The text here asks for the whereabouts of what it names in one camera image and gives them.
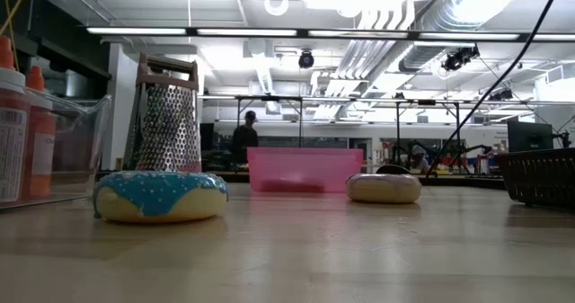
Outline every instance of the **bottle cap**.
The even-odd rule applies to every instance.
[[[14,70],[14,53],[8,37],[0,37],[0,67]]]
[[[44,77],[42,77],[42,68],[38,66],[32,66],[30,73],[26,78],[26,87],[39,92],[44,92]]]

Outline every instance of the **blue icing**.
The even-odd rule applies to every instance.
[[[219,190],[227,194],[226,182],[214,174],[118,172],[98,182],[93,194],[95,218],[102,217],[96,208],[96,199],[104,187],[110,187],[119,196],[132,202],[145,217],[167,214],[184,194],[198,188]]]

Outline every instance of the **bottle label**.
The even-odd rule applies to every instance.
[[[0,202],[20,195],[27,119],[26,111],[0,108]]]
[[[54,155],[54,135],[36,133],[34,138],[33,175],[52,174],[52,157]]]

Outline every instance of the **box grater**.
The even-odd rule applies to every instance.
[[[195,62],[140,55],[124,164],[127,170],[201,172]]]

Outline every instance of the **orange bottle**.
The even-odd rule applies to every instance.
[[[25,77],[14,70],[11,41],[0,37],[0,205],[22,196],[30,103]]]
[[[42,69],[31,68],[26,86],[38,92],[44,92]],[[52,157],[56,137],[56,117],[52,111],[52,102],[33,93],[26,95],[30,100],[30,124],[26,147],[26,174],[24,175],[24,199],[46,198],[50,195],[52,175]]]

